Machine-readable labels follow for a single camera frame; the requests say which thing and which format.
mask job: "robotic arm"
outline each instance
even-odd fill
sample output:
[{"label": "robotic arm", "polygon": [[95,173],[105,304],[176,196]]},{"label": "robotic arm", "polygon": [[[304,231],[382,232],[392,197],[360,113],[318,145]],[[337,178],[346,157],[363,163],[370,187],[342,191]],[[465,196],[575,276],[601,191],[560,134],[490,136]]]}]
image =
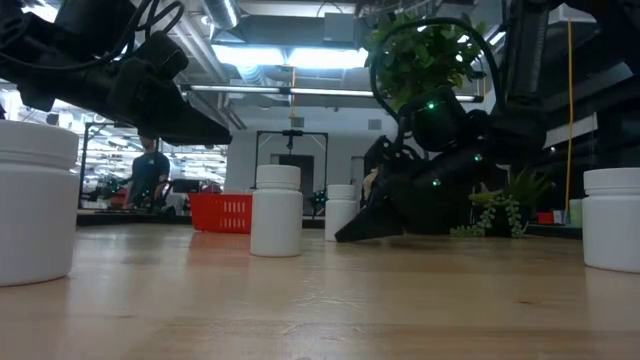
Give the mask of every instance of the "robotic arm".
[{"label": "robotic arm", "polygon": [[[378,93],[378,56],[374,56],[371,65],[374,96],[398,122],[398,134],[393,142],[384,137],[379,139],[368,152],[368,157],[383,164],[382,170],[367,207],[336,234],[339,242],[399,235],[405,230],[446,234],[459,224],[456,212],[465,207],[468,190],[482,181],[492,166],[526,162],[542,149],[547,129],[538,83],[549,13],[562,3],[561,0],[512,1],[501,73],[482,36],[457,19],[418,20],[396,27],[388,34],[386,40],[398,31],[419,26],[454,24],[464,28],[487,58],[496,105],[490,115],[480,110],[466,113],[452,89],[442,88],[409,101],[395,113]],[[634,72],[640,71],[640,54],[621,40],[635,38],[639,33],[640,11],[633,12],[633,9],[640,1],[569,0],[567,3],[592,14],[611,39],[611,50],[619,52]],[[438,126],[425,126],[420,122]],[[407,152],[403,141],[409,133],[425,150],[441,154],[427,162]]]},{"label": "robotic arm", "polygon": [[[22,102],[42,111],[60,99],[169,143],[228,144],[229,131],[184,101],[173,82],[189,64],[167,35],[184,5],[174,2],[156,16],[158,4],[66,0],[51,24],[23,14],[23,1],[2,0],[0,78],[17,84]],[[149,6],[147,22],[139,25]],[[151,34],[175,9],[167,28]],[[136,31],[147,39],[134,50]]]}]

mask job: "man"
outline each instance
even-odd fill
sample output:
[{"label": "man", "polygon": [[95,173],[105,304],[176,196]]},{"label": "man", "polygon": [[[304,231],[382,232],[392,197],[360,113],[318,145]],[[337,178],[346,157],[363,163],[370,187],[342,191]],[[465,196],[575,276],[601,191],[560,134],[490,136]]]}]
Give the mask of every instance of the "man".
[{"label": "man", "polygon": [[148,201],[162,198],[162,191],[169,179],[171,165],[161,152],[156,152],[156,141],[140,135],[144,154],[133,160],[133,174],[124,200],[125,208],[142,207]]}]

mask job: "wooden tabletop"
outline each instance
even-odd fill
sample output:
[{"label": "wooden tabletop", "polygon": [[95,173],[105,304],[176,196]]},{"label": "wooden tabletop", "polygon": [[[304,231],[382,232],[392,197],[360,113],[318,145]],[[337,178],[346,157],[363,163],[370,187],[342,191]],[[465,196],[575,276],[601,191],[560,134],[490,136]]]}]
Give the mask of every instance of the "wooden tabletop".
[{"label": "wooden tabletop", "polygon": [[68,278],[0,288],[0,359],[639,359],[640,276],[576,240],[81,229]]}]

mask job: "red basket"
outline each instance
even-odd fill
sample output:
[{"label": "red basket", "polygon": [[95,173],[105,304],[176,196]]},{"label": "red basket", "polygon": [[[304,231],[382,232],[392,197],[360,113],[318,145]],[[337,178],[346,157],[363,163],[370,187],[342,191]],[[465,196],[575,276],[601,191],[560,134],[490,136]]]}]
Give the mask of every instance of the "red basket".
[{"label": "red basket", "polygon": [[251,195],[189,194],[194,229],[251,233]]}]

